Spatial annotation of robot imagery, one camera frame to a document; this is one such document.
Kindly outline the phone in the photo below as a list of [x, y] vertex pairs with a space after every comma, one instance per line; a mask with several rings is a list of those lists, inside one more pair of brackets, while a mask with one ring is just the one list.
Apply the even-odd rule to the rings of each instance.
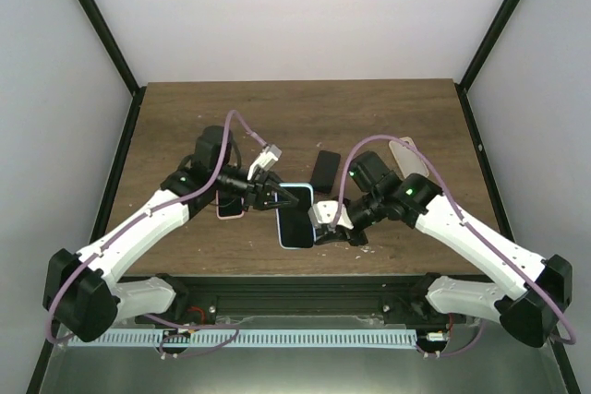
[[314, 200], [313, 188], [306, 183], [281, 183], [280, 187], [296, 197], [297, 204], [276, 210], [279, 245], [284, 249], [309, 249], [316, 241], [308, 216]]
[[243, 199], [219, 190], [216, 194], [216, 214], [220, 220], [241, 218], [244, 214]]
[[341, 155], [339, 153], [327, 150], [319, 151], [309, 181], [315, 192], [323, 195], [331, 193], [340, 162]]

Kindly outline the beige phone case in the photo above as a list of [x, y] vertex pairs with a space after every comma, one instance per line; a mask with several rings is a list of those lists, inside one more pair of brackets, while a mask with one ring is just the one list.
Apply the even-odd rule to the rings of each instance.
[[388, 146], [403, 179], [413, 173], [429, 177], [427, 165], [411, 149], [393, 140], [388, 142]]

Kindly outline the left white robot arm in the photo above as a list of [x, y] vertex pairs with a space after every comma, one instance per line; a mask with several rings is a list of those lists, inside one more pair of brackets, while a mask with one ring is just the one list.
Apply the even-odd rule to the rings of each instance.
[[271, 167], [281, 150], [264, 143], [247, 170], [230, 164], [237, 156], [229, 129], [212, 125], [197, 138], [195, 150], [179, 163], [146, 204], [111, 232], [76, 253], [62, 249], [48, 265], [42, 304], [79, 339], [99, 338], [114, 323], [137, 316], [159, 315], [170, 324], [188, 313], [187, 287], [167, 274], [122, 282], [127, 270], [168, 233], [181, 227], [224, 192], [243, 209], [282, 207], [297, 198], [281, 188]]

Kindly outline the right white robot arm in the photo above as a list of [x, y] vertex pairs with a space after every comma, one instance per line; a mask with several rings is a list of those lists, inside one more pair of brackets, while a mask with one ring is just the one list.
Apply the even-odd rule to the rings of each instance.
[[483, 283], [428, 274], [410, 300], [416, 320], [429, 323], [440, 314], [459, 314], [496, 322], [533, 348], [549, 339], [572, 301], [573, 267], [565, 258], [544, 258], [522, 248], [455, 208], [426, 176], [400, 178], [373, 151], [356, 156], [348, 172], [363, 195], [311, 206], [308, 215], [319, 233], [318, 244], [365, 245], [368, 227], [400, 221], [448, 246], [490, 279]]

